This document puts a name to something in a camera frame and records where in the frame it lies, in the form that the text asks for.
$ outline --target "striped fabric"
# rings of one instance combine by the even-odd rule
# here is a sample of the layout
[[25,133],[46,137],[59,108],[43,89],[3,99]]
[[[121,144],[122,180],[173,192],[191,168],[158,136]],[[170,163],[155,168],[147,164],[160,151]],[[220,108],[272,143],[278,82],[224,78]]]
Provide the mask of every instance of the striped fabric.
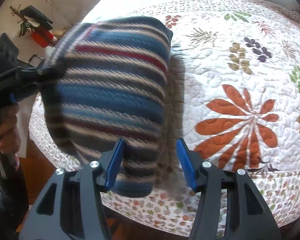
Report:
[[118,138],[127,143],[114,188],[121,195],[152,189],[171,38],[150,17],[79,24],[44,66],[61,76],[41,87],[47,127],[61,150],[88,163]]

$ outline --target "wooden floor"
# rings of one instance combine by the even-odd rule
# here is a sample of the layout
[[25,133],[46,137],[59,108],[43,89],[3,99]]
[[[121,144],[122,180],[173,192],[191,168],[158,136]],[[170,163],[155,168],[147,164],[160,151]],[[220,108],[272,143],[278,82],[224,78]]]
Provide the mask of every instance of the wooden floor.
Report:
[[[27,158],[20,158],[30,205],[34,203],[38,194],[55,171],[55,167],[39,151],[33,141],[28,139]],[[186,240],[182,236],[165,233],[139,223],[136,223],[117,212],[106,208],[107,223],[112,233],[113,240]]]

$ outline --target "metal screw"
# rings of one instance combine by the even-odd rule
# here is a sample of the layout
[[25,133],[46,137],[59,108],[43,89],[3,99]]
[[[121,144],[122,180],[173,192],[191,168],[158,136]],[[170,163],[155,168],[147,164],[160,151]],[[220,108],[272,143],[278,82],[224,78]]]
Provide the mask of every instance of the metal screw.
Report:
[[237,173],[238,173],[239,175],[244,175],[244,174],[246,174],[246,171],[245,171],[244,169],[238,169],[238,170],[237,170]]
[[203,166],[204,168],[210,168],[210,167],[212,166],[212,164],[211,164],[211,162],[203,162],[203,163],[202,163],[202,166]]
[[96,168],[99,165],[100,165],[100,162],[97,162],[97,161],[90,162],[90,167],[92,167],[92,168]]
[[62,175],[64,172],[65,172],[65,170],[63,168],[56,169],[56,174],[57,175]]

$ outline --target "bed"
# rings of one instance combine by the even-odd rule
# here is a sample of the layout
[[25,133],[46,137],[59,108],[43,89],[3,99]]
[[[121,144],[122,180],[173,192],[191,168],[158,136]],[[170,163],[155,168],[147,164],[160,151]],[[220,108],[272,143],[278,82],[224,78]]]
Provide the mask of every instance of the bed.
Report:
[[[154,188],[143,198],[109,192],[103,204],[138,223],[189,236],[200,194],[186,186],[176,157],[182,137],[220,168],[246,168],[279,227],[299,218],[299,13],[295,0],[101,0],[83,22],[150,16],[173,31]],[[53,142],[40,95],[29,135],[54,166],[80,168]],[[225,222],[223,192],[218,236]]]

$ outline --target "human hand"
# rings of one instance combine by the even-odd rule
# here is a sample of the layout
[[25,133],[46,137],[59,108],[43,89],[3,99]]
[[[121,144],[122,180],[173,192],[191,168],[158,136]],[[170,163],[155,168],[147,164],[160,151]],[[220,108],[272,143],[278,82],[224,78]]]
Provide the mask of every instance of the human hand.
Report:
[[18,104],[0,110],[0,151],[3,154],[16,153],[21,144],[17,128]]

